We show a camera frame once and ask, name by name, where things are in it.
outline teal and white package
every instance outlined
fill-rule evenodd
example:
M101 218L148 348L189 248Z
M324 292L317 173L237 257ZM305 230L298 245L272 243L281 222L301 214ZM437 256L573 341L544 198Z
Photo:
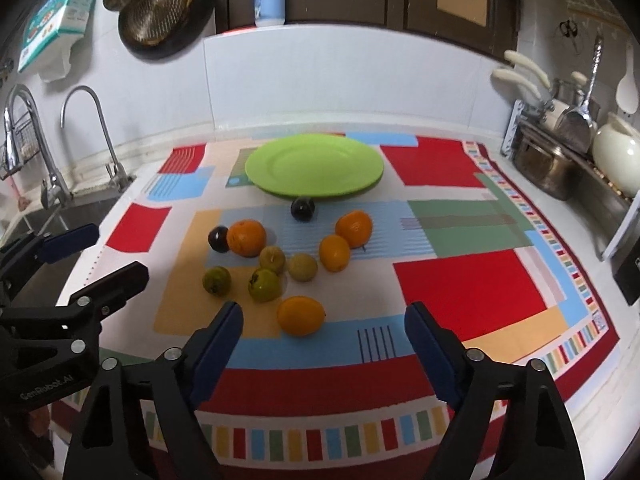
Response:
M71 46L84 36L95 0L46 0L24 31L18 72L27 68L44 82L71 69Z

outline chrome faucet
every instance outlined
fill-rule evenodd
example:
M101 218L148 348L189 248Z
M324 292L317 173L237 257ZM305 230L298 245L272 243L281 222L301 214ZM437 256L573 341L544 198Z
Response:
M113 171L109 164L107 164L107 172L109 173L109 177L111 178L111 183L118 187L118 190L124 191L129 187L129 184L132 182L132 178L127 175L127 171L124 169L124 166L118 160L118 156L116 155L115 150L113 149L113 144L111 143L111 137L109 136L109 132L107 130L107 124L104 122L104 115L102 114L102 106L100 106L100 99L98 99L98 95L95 91L86 85L78 85L71 89L71 92L67 94L65 102L62 104L62 110L60 110L60 128L65 127L65 110L66 104L69 101L69 98L74 92L79 90L84 90L87 92L93 99L95 103L95 107L98 110L98 117L100 118L100 126L102 127L102 132L104 133L104 139L107 141L107 147L109 148L109 152L111 153L111 160L113 160Z
M4 129L6 131L6 164L7 169L11 173L20 169L22 164L21 156L17 153L19 146L15 142L15 119L14 119L14 103L15 98L20 97L23 100L27 111L33 121L33 131L40 147L40 153L44 160L44 164L47 167L49 173L49 183L45 179L42 181L42 188L40 189L40 201L44 209L49 209L56 200L61 206L65 206L71 201L71 193L66 185L65 179L62 178L60 170L53 161L51 152L49 151L49 145L47 139L44 137L42 131L42 124L40 123L40 117L38 115L38 109L33 99L33 95L29 89L18 83L15 85L9 95L6 97L6 104L4 106Z

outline green plate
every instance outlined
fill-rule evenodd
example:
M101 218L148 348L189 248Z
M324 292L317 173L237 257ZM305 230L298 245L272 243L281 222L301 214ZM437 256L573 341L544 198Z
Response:
M272 140L246 160L246 176L258 187L284 196L340 196L374 184L384 163L372 147L329 134Z

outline sink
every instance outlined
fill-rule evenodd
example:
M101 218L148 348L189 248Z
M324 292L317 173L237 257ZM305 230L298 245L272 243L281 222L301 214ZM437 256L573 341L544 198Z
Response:
M100 225L120 195L111 189L74 197L73 205L62 210L41 209L23 216L6 243L33 230L58 235L85 224ZM81 253L55 264L44 264L12 301L12 306L55 305Z

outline orange fruit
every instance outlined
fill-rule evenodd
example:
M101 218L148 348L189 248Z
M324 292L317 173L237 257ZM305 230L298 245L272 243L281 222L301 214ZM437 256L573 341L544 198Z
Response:
M226 243L236 254L253 258L258 256L267 244L267 231L257 220L240 220L229 228Z
M325 236L318 250L320 262L329 272L340 272L349 265L351 250L347 240L338 235Z
M371 238L373 222L364 211L356 210L341 216L335 223L335 233L341 236L351 249L362 247Z
M306 296L292 296L278 306L278 325L289 335L303 337L317 332L326 314L321 303Z

